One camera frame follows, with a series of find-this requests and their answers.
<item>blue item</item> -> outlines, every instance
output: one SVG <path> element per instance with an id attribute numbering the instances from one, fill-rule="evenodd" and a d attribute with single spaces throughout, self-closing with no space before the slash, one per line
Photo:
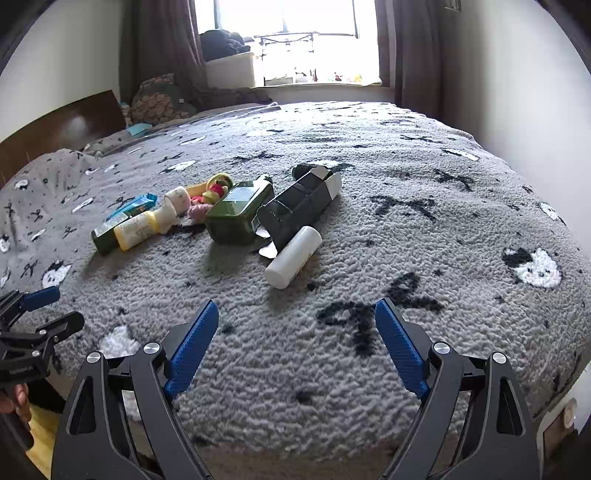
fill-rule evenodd
<path id="1" fill-rule="evenodd" d="M 209 301 L 170 359 L 170 376 L 164 391 L 175 398 L 188 389 L 219 323 L 217 305 Z"/>
<path id="2" fill-rule="evenodd" d="M 424 398 L 429 392 L 425 382 L 427 367 L 385 300 L 380 300 L 375 306 L 375 325 L 404 383 L 404 388 L 413 392 L 419 399 Z"/>
<path id="3" fill-rule="evenodd" d="M 26 312 L 40 309 L 60 299 L 60 289 L 57 287 L 48 287 L 43 290 L 37 290 L 27 294 L 22 300 L 22 309 Z"/>
<path id="4" fill-rule="evenodd" d="M 146 210 L 151 210 L 156 206 L 156 200 L 158 197 L 152 193 L 147 193 L 146 195 L 140 195 L 134 198 L 132 201 L 126 203 L 122 207 L 118 208 L 116 211 L 111 213 L 106 219 L 110 220 L 115 215 L 124 212 L 129 213 L 131 216 L 138 215 L 139 213 L 145 212 Z"/>
<path id="5" fill-rule="evenodd" d="M 135 137 L 136 135 L 139 135 L 141 132 L 149 130 L 150 128 L 152 128 L 152 125 L 150 125 L 150 124 L 135 124 L 135 125 L 130 125 L 129 127 L 126 128 L 126 130 L 129 132 L 129 134 L 132 137 Z"/>

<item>white storage box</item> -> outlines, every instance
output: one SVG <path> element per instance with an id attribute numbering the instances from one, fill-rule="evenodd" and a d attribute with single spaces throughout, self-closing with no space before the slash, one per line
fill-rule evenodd
<path id="1" fill-rule="evenodd" d="M 253 51 L 205 62 L 207 84 L 216 88 L 265 86 L 262 59 Z"/>

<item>curtain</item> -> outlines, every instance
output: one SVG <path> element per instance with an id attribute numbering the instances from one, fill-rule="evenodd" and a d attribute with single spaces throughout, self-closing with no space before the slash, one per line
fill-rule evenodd
<path id="1" fill-rule="evenodd" d="M 441 110 L 437 0 L 375 0 L 379 72 L 398 106 L 432 118 Z"/>
<path id="2" fill-rule="evenodd" d="M 207 89 L 194 0 L 136 1 L 135 83 L 174 73 L 184 97 L 199 103 Z"/>

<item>power outlet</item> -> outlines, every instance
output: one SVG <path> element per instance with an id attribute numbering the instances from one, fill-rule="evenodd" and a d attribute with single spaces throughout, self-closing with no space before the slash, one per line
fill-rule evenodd
<path id="1" fill-rule="evenodd" d="M 462 11 L 462 0 L 445 0 L 445 8 L 448 10 Z"/>

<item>patterned cushion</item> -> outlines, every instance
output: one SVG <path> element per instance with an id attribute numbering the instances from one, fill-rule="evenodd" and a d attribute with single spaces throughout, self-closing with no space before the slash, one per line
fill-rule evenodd
<path id="1" fill-rule="evenodd" d="M 134 123 L 158 125 L 189 118 L 197 113 L 193 105 L 185 103 L 178 87 L 174 84 L 174 73 L 167 73 L 142 82 L 131 103 Z"/>

